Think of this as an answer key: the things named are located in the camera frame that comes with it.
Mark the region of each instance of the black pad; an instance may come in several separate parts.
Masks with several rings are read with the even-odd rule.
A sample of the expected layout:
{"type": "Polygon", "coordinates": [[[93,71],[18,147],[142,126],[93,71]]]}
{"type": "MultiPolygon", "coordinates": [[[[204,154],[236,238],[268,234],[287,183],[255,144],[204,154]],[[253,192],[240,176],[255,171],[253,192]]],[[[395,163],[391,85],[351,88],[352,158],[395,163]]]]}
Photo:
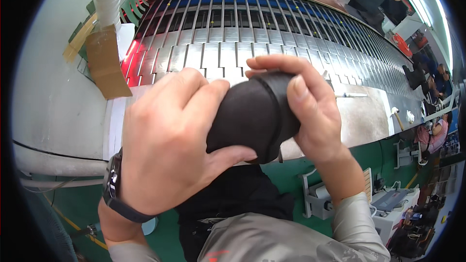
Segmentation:
{"type": "Polygon", "coordinates": [[[207,153],[244,145],[265,164],[277,158],[280,144],[295,136],[299,120],[288,106],[287,87],[293,74],[266,72],[233,86],[218,108],[207,135],[207,153]]]}

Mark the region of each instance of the metal rack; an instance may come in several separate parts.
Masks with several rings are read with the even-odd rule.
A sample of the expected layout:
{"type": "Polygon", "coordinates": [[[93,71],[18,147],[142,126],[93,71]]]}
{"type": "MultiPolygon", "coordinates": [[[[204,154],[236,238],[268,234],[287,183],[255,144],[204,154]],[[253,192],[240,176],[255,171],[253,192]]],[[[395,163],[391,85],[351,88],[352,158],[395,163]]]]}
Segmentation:
{"type": "Polygon", "coordinates": [[[353,18],[307,0],[155,0],[122,71],[129,86],[153,84],[189,66],[207,78],[237,79],[246,59],[304,57],[332,82],[385,90],[414,100],[402,65],[411,62],[353,18]]]}

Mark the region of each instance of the gray long sleeve shirt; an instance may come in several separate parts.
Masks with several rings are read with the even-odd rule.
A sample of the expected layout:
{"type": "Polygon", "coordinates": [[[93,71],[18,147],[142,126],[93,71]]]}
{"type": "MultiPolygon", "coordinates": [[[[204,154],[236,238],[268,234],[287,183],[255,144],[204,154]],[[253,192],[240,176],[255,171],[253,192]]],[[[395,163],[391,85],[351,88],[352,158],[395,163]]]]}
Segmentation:
{"type": "MultiPolygon", "coordinates": [[[[364,192],[336,208],[330,238],[306,226],[257,213],[216,223],[199,262],[387,262],[388,250],[377,234],[364,192]]],[[[160,262],[149,247],[120,244],[109,249],[113,262],[160,262]]]]}

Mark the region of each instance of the black wristwatch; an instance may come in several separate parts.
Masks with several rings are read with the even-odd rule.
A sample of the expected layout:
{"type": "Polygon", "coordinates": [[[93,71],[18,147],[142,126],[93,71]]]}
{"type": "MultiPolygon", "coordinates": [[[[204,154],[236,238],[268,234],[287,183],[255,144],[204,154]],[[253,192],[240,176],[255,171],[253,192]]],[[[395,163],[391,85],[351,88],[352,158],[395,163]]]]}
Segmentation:
{"type": "Polygon", "coordinates": [[[140,213],[118,198],[122,157],[123,148],[108,161],[105,177],[103,178],[103,200],[108,207],[130,221],[137,223],[149,221],[156,216],[140,213]]]}

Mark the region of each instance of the finger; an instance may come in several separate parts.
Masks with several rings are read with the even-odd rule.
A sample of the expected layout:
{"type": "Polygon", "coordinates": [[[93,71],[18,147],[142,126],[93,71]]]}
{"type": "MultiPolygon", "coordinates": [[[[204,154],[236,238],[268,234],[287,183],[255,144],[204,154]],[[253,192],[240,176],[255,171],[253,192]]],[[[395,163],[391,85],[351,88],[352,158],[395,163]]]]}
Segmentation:
{"type": "Polygon", "coordinates": [[[310,124],[319,127],[322,120],[316,98],[306,86],[302,75],[295,76],[288,83],[288,104],[291,111],[296,115],[301,124],[310,124]]]}
{"type": "Polygon", "coordinates": [[[199,128],[207,136],[217,115],[218,107],[230,88],[230,83],[224,80],[215,80],[202,86],[189,100],[183,110],[186,119],[193,126],[199,128]]]}
{"type": "Polygon", "coordinates": [[[165,87],[165,85],[176,76],[176,73],[169,73],[157,81],[148,92],[146,92],[140,99],[140,102],[152,102],[155,97],[157,97],[160,91],[165,87]]]}
{"type": "Polygon", "coordinates": [[[198,70],[183,68],[160,91],[161,107],[183,109],[196,91],[207,84],[209,82],[198,70]]]}
{"type": "Polygon", "coordinates": [[[265,69],[262,69],[262,70],[247,70],[247,71],[244,71],[244,75],[246,77],[248,77],[248,78],[251,78],[256,74],[260,74],[260,73],[264,73],[264,72],[267,72],[267,70],[265,70],[265,69]]]}
{"type": "Polygon", "coordinates": [[[247,63],[251,69],[280,69],[283,72],[301,74],[317,101],[334,94],[330,85],[304,58],[275,54],[248,59],[247,63]]]}
{"type": "Polygon", "coordinates": [[[206,172],[212,174],[211,177],[215,179],[231,166],[242,161],[254,160],[256,158],[256,152],[246,146],[229,146],[221,148],[207,154],[206,172]]]}

